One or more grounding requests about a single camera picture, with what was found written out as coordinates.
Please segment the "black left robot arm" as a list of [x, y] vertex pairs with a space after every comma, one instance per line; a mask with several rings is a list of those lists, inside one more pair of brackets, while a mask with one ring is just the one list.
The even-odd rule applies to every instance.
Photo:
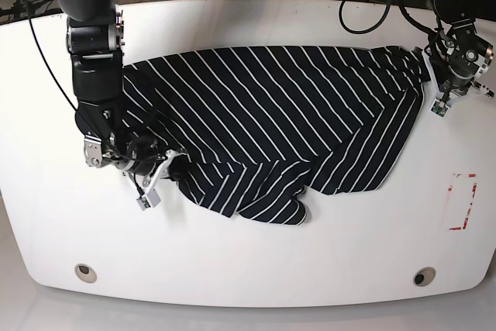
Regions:
[[476, 0], [431, 0], [437, 19], [449, 26], [438, 31], [446, 90], [466, 93], [493, 60], [493, 46], [477, 35]]

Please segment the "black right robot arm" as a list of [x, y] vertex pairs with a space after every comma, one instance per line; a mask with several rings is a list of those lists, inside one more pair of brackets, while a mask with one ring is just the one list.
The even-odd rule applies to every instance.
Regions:
[[[165, 147], [150, 131], [160, 98], [145, 74], [123, 65], [123, 21], [115, 0], [57, 1], [67, 15], [75, 122], [84, 135], [87, 164], [112, 164], [132, 176], [152, 176], [167, 159]], [[150, 101], [136, 124], [125, 117], [130, 111], [124, 93], [127, 77], [144, 88]]]

